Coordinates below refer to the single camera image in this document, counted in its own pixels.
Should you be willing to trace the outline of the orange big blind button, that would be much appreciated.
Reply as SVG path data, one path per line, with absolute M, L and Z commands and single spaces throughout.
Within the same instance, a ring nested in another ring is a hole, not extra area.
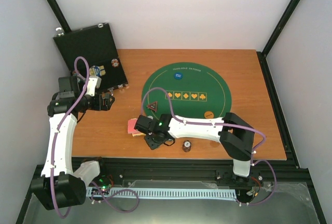
M 204 113 L 205 119 L 213 119 L 214 118 L 214 113 L 212 111 L 206 111 Z

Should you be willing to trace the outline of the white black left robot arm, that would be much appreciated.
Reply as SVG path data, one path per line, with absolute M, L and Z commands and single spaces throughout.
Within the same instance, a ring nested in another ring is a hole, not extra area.
M 114 97 L 98 93 L 101 78 L 91 76 L 79 87 L 77 77 L 60 77 L 59 91 L 47 107 L 50 137 L 41 174 L 31 182 L 31 191 L 47 210 L 82 205 L 86 190 L 94 181 L 102 184 L 108 171 L 101 160 L 88 159 L 77 170 L 72 167 L 72 146 L 79 114 L 89 110 L 108 111 Z

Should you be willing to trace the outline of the blue small blind button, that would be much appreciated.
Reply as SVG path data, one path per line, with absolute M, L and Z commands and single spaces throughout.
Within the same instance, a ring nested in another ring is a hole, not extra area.
M 181 72 L 176 72 L 173 77 L 176 79 L 176 80 L 181 80 L 183 78 L 183 73 Z

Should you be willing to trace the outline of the brown poker chip stack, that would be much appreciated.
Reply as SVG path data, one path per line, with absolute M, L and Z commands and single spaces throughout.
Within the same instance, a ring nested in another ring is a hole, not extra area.
M 191 142 L 189 140 L 185 140 L 182 145 L 183 152 L 190 152 L 191 151 Z

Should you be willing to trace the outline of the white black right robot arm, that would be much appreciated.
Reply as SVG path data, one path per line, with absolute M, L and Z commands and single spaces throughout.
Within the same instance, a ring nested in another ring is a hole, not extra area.
M 256 130 L 234 113 L 214 119 L 195 119 L 162 114 L 159 119 L 140 115 L 135 129 L 154 150 L 178 138 L 198 138 L 217 142 L 233 159 L 233 173 L 249 177 Z

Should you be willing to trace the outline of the red triangular dealer button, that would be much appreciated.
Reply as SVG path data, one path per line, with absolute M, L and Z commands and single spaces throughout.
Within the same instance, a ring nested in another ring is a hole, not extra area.
M 151 111 L 157 112 L 158 102 L 155 101 L 155 102 L 149 103 L 146 107 L 147 107 L 147 109 L 150 109 Z

